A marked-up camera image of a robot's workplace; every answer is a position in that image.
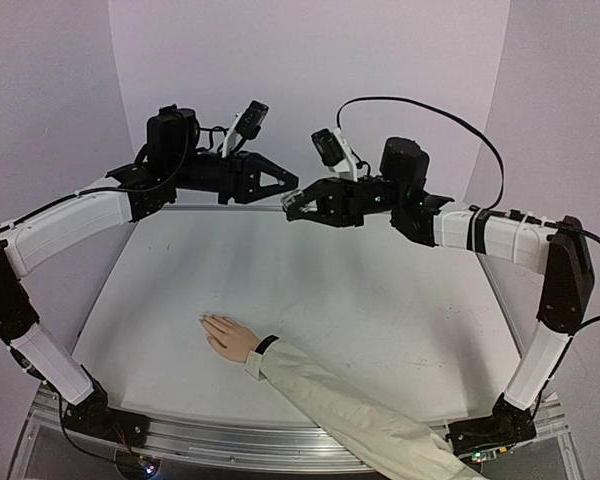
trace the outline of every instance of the white tabletop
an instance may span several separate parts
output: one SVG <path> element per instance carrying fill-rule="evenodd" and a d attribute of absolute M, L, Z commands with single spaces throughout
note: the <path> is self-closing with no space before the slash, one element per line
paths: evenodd
<path fill-rule="evenodd" d="M 307 425 L 208 346 L 203 312 L 276 334 L 420 420 L 488 414 L 519 356 L 474 254 L 281 212 L 162 211 L 139 223 L 75 357 L 112 405 L 240 424 Z"/>

